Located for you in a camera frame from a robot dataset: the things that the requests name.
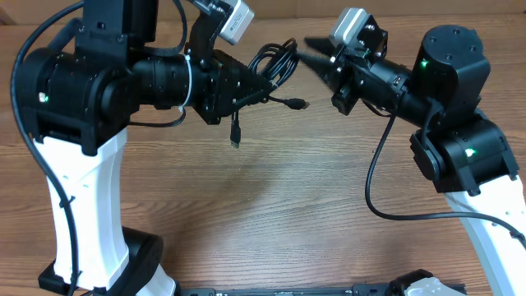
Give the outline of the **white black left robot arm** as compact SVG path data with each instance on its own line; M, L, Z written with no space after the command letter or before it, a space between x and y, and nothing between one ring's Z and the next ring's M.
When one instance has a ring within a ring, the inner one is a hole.
M163 239L122 225L120 178L132 115L141 106L194 109L209 125L257 104L271 84L215 47L236 44L253 10L198 1L199 16L174 48L154 46L156 1L80 1L47 19L12 68L16 124L44 171L57 255L41 289L71 295L176 295L161 266Z

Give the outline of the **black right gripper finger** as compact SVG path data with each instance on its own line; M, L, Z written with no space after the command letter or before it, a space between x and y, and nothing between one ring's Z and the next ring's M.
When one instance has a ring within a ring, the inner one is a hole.
M297 56L332 92L340 89L341 66L337 62L309 53L298 52Z
M329 38L306 37L304 41L310 49L325 56L331 56L335 51L335 46Z

